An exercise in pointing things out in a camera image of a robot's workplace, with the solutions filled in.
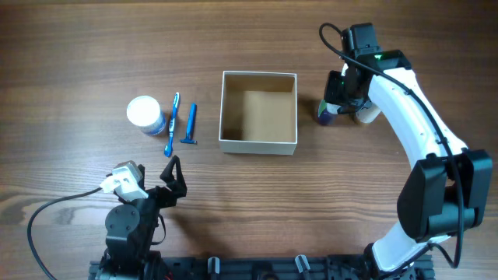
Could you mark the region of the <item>white tube with gold cap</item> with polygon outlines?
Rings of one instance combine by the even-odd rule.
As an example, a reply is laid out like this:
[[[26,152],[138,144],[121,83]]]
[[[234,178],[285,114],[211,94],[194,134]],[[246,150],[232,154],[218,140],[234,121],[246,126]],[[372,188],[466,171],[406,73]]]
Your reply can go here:
[[[369,108],[364,107],[354,113],[352,118],[357,124],[370,124],[377,118],[380,112],[381,109],[377,105],[373,104]]]

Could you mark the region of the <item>blue spray bottle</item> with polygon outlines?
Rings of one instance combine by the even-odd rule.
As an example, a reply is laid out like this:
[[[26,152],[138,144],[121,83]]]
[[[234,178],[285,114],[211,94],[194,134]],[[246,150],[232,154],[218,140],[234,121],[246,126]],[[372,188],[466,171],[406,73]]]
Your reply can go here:
[[[317,122],[320,125],[330,125],[338,116],[339,105],[321,100],[317,109]]]

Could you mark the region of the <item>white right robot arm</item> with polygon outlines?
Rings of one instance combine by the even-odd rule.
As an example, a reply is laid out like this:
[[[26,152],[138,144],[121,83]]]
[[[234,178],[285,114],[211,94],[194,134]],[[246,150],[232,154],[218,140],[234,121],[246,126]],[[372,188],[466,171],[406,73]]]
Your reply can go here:
[[[317,120],[328,125],[349,115],[369,124],[384,115],[411,166],[397,200],[398,220],[388,233],[369,244],[361,272],[386,279],[409,270],[430,250],[455,238],[447,263],[461,261],[464,233],[483,221],[493,161],[483,150],[471,150],[442,121],[423,94],[407,57],[385,51],[371,23],[339,30],[336,54],[341,71],[328,75]]]

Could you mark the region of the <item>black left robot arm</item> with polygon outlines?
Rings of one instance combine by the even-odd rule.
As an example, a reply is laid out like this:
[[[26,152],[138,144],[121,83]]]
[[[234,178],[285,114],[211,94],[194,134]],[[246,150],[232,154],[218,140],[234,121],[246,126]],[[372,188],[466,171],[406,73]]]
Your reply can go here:
[[[161,257],[151,250],[158,226],[165,226],[160,214],[174,207],[187,194],[178,156],[173,156],[160,174],[166,184],[145,189],[145,167],[133,161],[116,165],[100,184],[106,193],[118,196],[121,204],[105,219],[107,249],[89,269],[89,278],[100,279],[172,279],[173,274]]]

